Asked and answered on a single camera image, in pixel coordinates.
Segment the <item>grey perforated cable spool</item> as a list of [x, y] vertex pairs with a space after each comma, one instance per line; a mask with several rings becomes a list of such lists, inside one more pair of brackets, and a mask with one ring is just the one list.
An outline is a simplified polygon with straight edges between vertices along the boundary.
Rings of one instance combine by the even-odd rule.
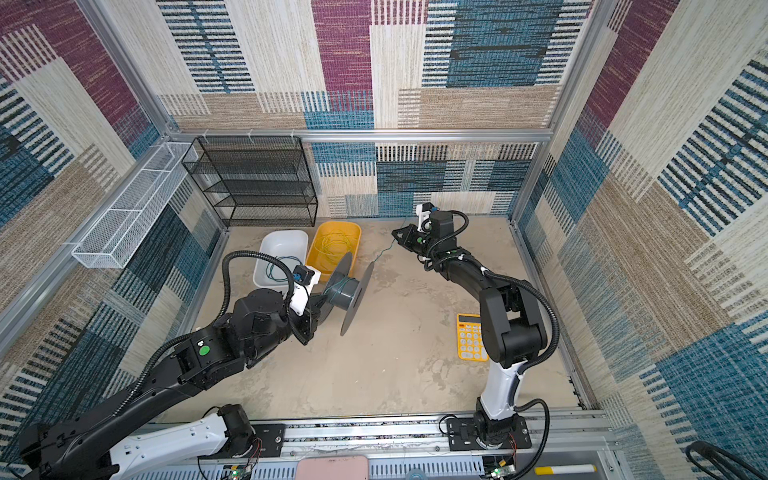
[[323, 291], [328, 305], [345, 311], [341, 336], [348, 332], [359, 310], [375, 266], [374, 262], [369, 263], [362, 278], [356, 279], [350, 276], [352, 263], [353, 255], [347, 252], [331, 274]]

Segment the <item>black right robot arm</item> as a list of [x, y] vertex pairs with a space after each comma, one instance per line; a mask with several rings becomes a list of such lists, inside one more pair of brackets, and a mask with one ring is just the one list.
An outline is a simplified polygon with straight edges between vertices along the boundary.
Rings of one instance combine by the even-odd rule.
[[417, 224], [396, 229], [392, 236], [417, 255], [425, 270], [462, 287], [478, 301], [480, 336], [492, 365], [472, 427], [478, 447], [500, 448], [521, 430], [520, 413], [526, 407], [517, 401], [525, 374], [557, 349], [557, 315], [529, 282], [493, 272], [457, 244], [469, 226], [466, 214], [430, 202], [417, 206], [416, 214]]

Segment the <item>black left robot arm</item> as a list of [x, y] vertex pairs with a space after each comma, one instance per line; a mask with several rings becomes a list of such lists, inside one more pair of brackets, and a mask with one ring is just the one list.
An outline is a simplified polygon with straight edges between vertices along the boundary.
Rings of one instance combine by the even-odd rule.
[[[240, 258], [281, 270], [286, 292], [259, 288], [233, 301], [230, 264]], [[131, 479], [192, 457], [255, 452], [257, 436], [239, 404], [225, 404], [178, 427], [137, 432], [171, 407], [256, 366], [288, 338], [308, 344], [324, 320], [326, 297], [312, 291], [320, 280], [313, 268], [238, 250], [223, 258], [221, 271], [222, 307], [210, 324], [166, 341], [134, 383], [89, 411], [22, 432], [19, 455], [27, 478]]]

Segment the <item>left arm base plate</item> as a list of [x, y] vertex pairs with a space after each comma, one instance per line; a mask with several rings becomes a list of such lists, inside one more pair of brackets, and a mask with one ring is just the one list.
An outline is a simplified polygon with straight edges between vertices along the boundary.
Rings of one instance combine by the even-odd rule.
[[253, 433], [243, 442], [244, 450], [237, 452], [230, 446], [225, 445], [220, 451], [202, 456], [204, 460], [223, 460], [234, 459], [255, 460], [259, 458], [276, 458], [281, 455], [285, 431], [287, 425], [284, 423], [266, 423], [251, 424]]

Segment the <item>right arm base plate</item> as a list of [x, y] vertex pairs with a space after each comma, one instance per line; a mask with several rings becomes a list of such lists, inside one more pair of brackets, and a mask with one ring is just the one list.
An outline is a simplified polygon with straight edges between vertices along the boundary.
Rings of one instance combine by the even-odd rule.
[[450, 417], [441, 422], [451, 451], [528, 449], [532, 447], [526, 420], [513, 415], [504, 420]]

